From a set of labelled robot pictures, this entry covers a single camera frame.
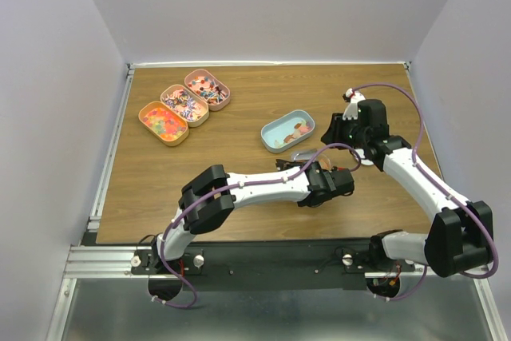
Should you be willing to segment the metal scoop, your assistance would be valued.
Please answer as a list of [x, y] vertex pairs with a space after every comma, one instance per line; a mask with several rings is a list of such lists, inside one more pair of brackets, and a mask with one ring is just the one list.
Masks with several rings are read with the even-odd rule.
[[291, 161], [303, 162], [309, 161], [317, 153], [316, 149], [298, 150], [291, 154]]

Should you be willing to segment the grey candy tray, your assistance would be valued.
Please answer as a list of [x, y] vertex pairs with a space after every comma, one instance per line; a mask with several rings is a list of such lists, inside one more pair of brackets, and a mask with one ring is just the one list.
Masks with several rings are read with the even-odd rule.
[[315, 120], [296, 109], [266, 124], [260, 131], [263, 146], [270, 153], [282, 153], [306, 140], [315, 130]]

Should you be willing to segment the clear plastic cup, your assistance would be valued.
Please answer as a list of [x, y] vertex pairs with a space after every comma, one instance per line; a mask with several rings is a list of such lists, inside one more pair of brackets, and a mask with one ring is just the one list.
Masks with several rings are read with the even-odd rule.
[[331, 170], [332, 168], [331, 160], [324, 153], [319, 154], [315, 160], [319, 163], [321, 169]]

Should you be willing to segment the orange candy tray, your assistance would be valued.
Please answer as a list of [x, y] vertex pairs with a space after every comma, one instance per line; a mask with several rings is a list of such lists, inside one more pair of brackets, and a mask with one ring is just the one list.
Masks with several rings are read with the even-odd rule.
[[168, 147], [181, 144], [189, 135], [188, 123], [166, 104], [152, 101], [138, 113], [141, 124]]

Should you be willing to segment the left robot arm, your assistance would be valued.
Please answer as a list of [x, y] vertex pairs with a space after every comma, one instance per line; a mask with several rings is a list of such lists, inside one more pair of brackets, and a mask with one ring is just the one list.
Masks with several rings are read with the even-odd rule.
[[349, 169], [323, 169], [317, 161], [278, 159], [275, 164], [276, 172], [257, 174], [226, 172], [223, 165], [212, 165], [188, 182], [171, 224], [152, 241], [149, 263], [160, 273], [170, 272], [196, 236], [218, 229], [236, 209], [276, 201], [316, 208], [355, 191]]

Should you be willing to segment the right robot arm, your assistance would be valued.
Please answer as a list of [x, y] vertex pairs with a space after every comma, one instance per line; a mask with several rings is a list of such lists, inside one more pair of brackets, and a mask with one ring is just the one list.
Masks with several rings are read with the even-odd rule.
[[361, 150], [366, 160], [414, 198], [431, 222], [427, 234], [397, 230], [373, 236], [369, 265], [383, 271], [396, 260], [409, 260], [448, 277], [495, 264], [491, 208], [454, 191], [405, 139], [390, 134], [386, 106], [380, 100], [366, 99], [359, 92], [350, 92], [345, 99], [347, 107], [333, 114], [321, 141]]

